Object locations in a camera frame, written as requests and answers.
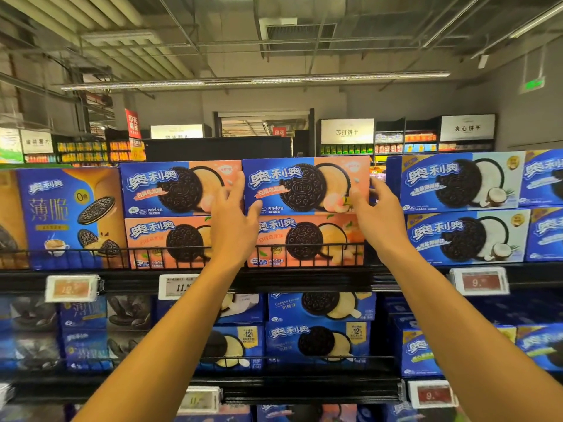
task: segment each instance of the hand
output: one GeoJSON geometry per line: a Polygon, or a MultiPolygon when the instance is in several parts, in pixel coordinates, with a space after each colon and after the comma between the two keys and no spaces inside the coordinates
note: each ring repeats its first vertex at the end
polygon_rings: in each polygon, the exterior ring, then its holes
{"type": "Polygon", "coordinates": [[[376,249],[377,255],[385,265],[398,249],[414,248],[406,234],[405,214],[398,198],[391,192],[384,181],[371,178],[378,198],[375,207],[371,207],[356,188],[350,189],[350,197],[356,211],[357,220],[365,239],[376,249]]]}
{"type": "Polygon", "coordinates": [[[212,260],[240,268],[256,248],[258,215],[262,201],[258,200],[244,216],[240,209],[244,192],[244,173],[238,172],[230,194],[221,187],[211,205],[212,260]]]}

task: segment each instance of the person's left hand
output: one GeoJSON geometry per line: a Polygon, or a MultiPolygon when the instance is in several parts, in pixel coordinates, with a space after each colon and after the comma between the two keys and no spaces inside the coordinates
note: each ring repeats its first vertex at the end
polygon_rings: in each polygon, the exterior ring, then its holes
{"type": "Polygon", "coordinates": [[[238,172],[228,194],[221,187],[211,205],[211,248],[213,261],[240,268],[256,250],[258,216],[262,201],[255,201],[244,216],[240,209],[244,192],[244,173],[238,172]]]}

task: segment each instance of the ceiling light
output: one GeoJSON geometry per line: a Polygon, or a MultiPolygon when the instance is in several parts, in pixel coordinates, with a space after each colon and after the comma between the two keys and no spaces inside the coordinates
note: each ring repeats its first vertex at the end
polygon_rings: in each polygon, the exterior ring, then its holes
{"type": "Polygon", "coordinates": [[[552,7],[551,9],[549,9],[548,11],[546,11],[545,13],[542,13],[541,15],[539,15],[537,18],[532,19],[530,22],[528,22],[527,24],[525,24],[523,27],[520,27],[519,29],[517,29],[516,31],[514,31],[512,34],[510,34],[510,38],[518,38],[519,36],[521,36],[522,34],[525,34],[526,32],[528,32],[529,30],[537,27],[538,25],[542,24],[543,22],[545,22],[546,20],[550,19],[551,17],[555,16],[557,13],[561,13],[563,11],[563,1],[560,2],[558,5],[552,7]]]}
{"type": "Polygon", "coordinates": [[[102,91],[119,89],[154,89],[154,88],[205,88],[205,87],[231,87],[240,85],[261,84],[299,84],[314,82],[339,82],[339,81],[376,81],[391,79],[429,79],[449,77],[449,71],[413,71],[413,72],[381,72],[377,74],[336,74],[336,75],[303,75],[303,76],[272,76],[256,78],[208,78],[199,80],[171,80],[171,81],[133,81],[128,83],[83,83],[64,84],[60,86],[63,91],[102,91]]]}

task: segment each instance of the linear light fixture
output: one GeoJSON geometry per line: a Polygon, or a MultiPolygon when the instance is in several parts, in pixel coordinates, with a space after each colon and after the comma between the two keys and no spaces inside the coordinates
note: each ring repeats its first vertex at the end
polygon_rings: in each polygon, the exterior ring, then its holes
{"type": "Polygon", "coordinates": [[[314,82],[339,82],[339,81],[377,81],[390,79],[431,79],[449,77],[449,71],[413,71],[413,72],[382,72],[376,74],[335,74],[335,75],[303,75],[303,76],[273,76],[255,78],[212,78],[199,80],[169,80],[169,81],[133,81],[127,83],[84,83],[64,84],[62,91],[102,91],[119,89],[154,89],[154,88],[205,88],[205,87],[231,87],[241,85],[261,84],[299,84],[314,82]]]}
{"type": "Polygon", "coordinates": [[[557,4],[556,6],[552,7],[551,9],[549,9],[545,13],[542,13],[537,18],[532,19],[530,22],[528,22],[524,26],[518,28],[516,31],[514,31],[512,34],[510,34],[510,38],[518,38],[522,34],[525,34],[526,32],[528,32],[531,29],[537,27],[538,25],[541,25],[543,22],[552,18],[557,13],[561,13],[562,11],[563,11],[563,1],[560,2],[559,4],[557,4]]]}

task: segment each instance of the cup of coffee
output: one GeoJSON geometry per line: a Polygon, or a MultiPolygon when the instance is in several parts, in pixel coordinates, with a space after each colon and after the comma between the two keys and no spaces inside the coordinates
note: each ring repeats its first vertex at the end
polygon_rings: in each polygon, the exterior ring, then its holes
{"type": "Polygon", "coordinates": [[[66,244],[63,240],[53,239],[53,240],[47,240],[45,242],[45,249],[54,250],[54,251],[50,251],[49,253],[51,254],[51,256],[55,256],[56,258],[62,256],[65,253],[65,250],[68,250],[69,248],[70,246],[66,244]]]}

